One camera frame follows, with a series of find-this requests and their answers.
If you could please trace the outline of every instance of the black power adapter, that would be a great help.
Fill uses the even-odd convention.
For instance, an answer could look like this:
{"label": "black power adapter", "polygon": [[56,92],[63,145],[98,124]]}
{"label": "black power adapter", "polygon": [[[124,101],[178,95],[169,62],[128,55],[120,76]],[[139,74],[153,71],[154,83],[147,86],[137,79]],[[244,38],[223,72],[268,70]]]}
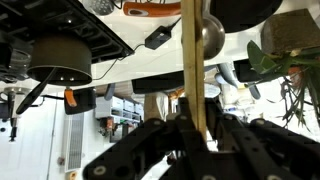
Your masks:
{"label": "black power adapter", "polygon": [[171,39],[171,30],[174,26],[179,22],[181,18],[179,18],[175,23],[168,27],[160,26],[152,34],[150,34],[145,40],[145,47],[149,49],[156,50],[162,44]]}

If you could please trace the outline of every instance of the screw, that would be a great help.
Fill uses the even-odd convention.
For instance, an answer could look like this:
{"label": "screw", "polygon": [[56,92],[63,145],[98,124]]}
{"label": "screw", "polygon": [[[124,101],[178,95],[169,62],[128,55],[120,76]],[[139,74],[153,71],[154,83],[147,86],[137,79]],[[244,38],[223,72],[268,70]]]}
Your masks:
{"label": "screw", "polygon": [[107,172],[107,168],[105,166],[98,166],[94,168],[93,173],[97,176],[102,176]]}
{"label": "screw", "polygon": [[258,119],[258,120],[256,121],[256,124],[264,125],[264,120]]}
{"label": "screw", "polygon": [[161,124],[160,121],[155,121],[155,122],[154,122],[154,125],[160,125],[160,124]]}
{"label": "screw", "polygon": [[225,118],[228,119],[228,120],[232,120],[233,119],[232,116],[230,116],[230,115],[226,115]]}
{"label": "screw", "polygon": [[267,177],[267,180],[282,180],[282,179],[279,176],[272,174]]}
{"label": "screw", "polygon": [[187,118],[187,116],[180,116],[180,119],[187,120],[188,118]]}
{"label": "screw", "polygon": [[202,177],[202,180],[216,180],[216,178],[211,175],[205,175]]}

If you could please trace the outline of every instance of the wooden board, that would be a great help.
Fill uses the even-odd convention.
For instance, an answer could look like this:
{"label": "wooden board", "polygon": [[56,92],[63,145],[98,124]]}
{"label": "wooden board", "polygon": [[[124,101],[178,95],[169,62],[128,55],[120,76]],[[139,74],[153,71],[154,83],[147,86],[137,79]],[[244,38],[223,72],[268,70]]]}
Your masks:
{"label": "wooden board", "polygon": [[196,128],[206,140],[202,1],[181,0],[185,95]]}

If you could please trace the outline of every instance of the hanging plant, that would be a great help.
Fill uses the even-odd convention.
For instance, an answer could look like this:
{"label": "hanging plant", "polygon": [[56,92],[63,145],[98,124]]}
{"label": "hanging plant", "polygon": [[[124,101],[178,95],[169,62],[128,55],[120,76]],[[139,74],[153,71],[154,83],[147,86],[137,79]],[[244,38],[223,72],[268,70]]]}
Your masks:
{"label": "hanging plant", "polygon": [[296,50],[275,56],[263,53],[253,41],[248,43],[247,51],[251,66],[263,77],[255,84],[269,82],[280,77],[285,79],[282,91],[289,93],[289,96],[293,98],[290,98],[292,99],[291,105],[287,108],[283,119],[290,121],[293,115],[296,115],[299,123],[306,125],[303,109],[306,103],[305,93],[308,91],[311,97],[309,104],[313,105],[320,125],[320,51],[318,49],[315,51],[310,49],[305,52]]}

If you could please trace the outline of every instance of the orange object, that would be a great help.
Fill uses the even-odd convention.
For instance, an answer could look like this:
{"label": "orange object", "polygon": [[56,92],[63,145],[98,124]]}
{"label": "orange object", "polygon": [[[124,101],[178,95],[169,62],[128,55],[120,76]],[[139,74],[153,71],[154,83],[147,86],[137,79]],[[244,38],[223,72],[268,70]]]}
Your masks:
{"label": "orange object", "polygon": [[290,76],[290,80],[292,81],[292,85],[294,87],[301,86],[301,80],[303,78],[303,72],[300,67],[290,67],[288,70],[288,75]]}
{"label": "orange object", "polygon": [[107,118],[107,130],[110,130],[110,131],[112,131],[112,129],[113,129],[113,118],[112,117],[108,117]]}
{"label": "orange object", "polygon": [[168,95],[170,100],[178,99],[184,93],[184,88],[179,88]]}
{"label": "orange object", "polygon": [[171,4],[125,2],[123,12],[127,16],[167,17],[181,14],[180,2]]}
{"label": "orange object", "polygon": [[76,180],[77,179],[77,172],[73,171],[69,174],[68,180]]}
{"label": "orange object", "polygon": [[67,102],[68,102],[69,106],[71,106],[71,107],[76,107],[77,106],[77,102],[74,99],[73,90],[72,89],[64,90],[64,96],[67,99]]}

